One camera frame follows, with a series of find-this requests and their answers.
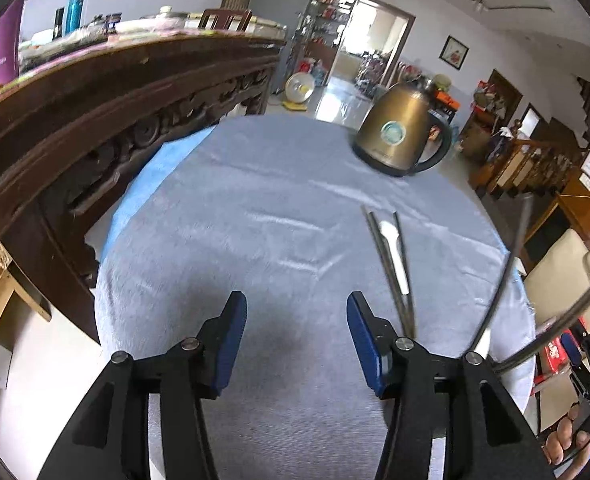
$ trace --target purple thermos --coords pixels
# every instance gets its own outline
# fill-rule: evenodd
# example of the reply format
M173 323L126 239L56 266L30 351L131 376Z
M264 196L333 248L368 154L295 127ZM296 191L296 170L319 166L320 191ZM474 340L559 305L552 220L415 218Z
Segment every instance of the purple thermos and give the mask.
M10 83L19 75L19 24L24 0L14 0L0 17L0 85Z

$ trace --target blue bottle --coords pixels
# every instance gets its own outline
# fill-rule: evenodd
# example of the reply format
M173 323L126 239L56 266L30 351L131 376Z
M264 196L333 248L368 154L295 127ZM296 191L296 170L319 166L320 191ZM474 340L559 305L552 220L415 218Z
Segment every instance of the blue bottle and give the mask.
M66 27L64 28L64 34L70 34L77 28L80 28L83 5L84 0L69 0L69 7L66 10Z

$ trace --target round table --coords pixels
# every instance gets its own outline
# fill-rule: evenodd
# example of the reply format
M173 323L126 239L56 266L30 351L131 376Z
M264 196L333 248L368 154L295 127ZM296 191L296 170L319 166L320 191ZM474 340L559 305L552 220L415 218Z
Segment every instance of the round table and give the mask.
M374 476L387 427L348 330L348 295L361 290L402 332L361 205L380 220L399 212L417 340L430 352L459 356L492 297L506 251L479 204L438 167L377 173L353 154L352 134L288 114L222 121L136 211L125 197L126 220L116 213L123 228L96 289L107 356L161 354L219 315L232 290L247 297L229 387L202 403L221 480ZM498 360L534 336L516 275L491 328ZM533 371L531 360L504 378L522 410ZM162 470L155 400L150 419Z

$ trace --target electric kettle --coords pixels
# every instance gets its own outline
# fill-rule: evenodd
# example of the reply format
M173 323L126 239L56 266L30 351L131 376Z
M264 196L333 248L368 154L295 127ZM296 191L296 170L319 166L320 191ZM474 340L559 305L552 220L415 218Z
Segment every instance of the electric kettle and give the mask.
M392 86L371 108L355 137L353 151L375 170L393 176L418 173L437 164L450 148L452 131L431 109L431 80ZM440 129L440 147L419 162L433 126Z

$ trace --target gray refrigerator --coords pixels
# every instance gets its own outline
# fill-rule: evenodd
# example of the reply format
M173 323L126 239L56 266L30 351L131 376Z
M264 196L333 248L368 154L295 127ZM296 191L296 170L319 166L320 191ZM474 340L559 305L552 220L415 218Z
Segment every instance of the gray refrigerator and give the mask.
M302 19L311 0L250 0L249 9L254 16L273 20L287 27L286 46L280 54L280 62L271 79L271 91L277 93L283 90L286 79L294 65L291 58L291 50L294 46L294 39L301 27Z

